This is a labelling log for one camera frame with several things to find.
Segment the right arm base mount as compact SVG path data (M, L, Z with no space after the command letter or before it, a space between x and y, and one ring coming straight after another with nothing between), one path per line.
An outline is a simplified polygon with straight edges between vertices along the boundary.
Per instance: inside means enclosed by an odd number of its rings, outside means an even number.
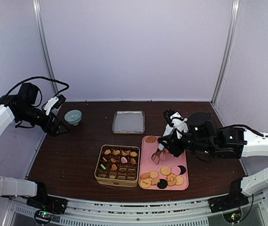
M219 196L215 198L210 198L208 200L211 213L216 213L220 211L231 210L238 208L249 203L248 197L246 196Z

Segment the metal tongs white handle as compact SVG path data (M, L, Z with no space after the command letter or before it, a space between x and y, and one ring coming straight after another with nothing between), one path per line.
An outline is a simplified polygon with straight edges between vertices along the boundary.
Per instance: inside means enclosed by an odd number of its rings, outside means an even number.
M163 136L167 136L170 135L173 131L173 127L171 127L169 124L166 125L165 131L163 133ZM164 151L164 145L163 144L159 144L157 150L152 154L151 156L151 160L158 165L160 160L164 160L165 159L165 151Z

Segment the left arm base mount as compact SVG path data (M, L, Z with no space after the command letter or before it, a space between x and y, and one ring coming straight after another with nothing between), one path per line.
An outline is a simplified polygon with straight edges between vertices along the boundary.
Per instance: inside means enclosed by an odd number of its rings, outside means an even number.
M54 214L64 214L68 204L66 199L53 196L48 196L45 201L36 197L27 197L26 199L28 206Z

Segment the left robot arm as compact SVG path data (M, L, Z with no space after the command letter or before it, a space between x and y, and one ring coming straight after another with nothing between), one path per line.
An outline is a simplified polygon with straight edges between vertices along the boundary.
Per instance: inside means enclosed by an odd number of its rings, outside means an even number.
M42 137L38 129L51 137L69 132L56 115L66 99L57 93L38 108L40 88L30 82L17 87L17 94L9 91L0 98L0 197L32 197L41 209L47 209L51 198L44 185L24 177L35 155L34 147Z

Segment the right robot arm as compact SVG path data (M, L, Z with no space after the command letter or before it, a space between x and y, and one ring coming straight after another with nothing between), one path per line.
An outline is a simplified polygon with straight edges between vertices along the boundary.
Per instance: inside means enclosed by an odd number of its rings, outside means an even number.
M242 157L268 157L268 133L258 132L243 124L218 128L210 113L198 112L183 118L168 109L163 113L167 122L163 136L158 139L158 151L167 150L174 157L184 151L193 156L206 155L213 158L240 159ZM268 187L268 167L231 183L225 196L227 207L236 207L243 198Z

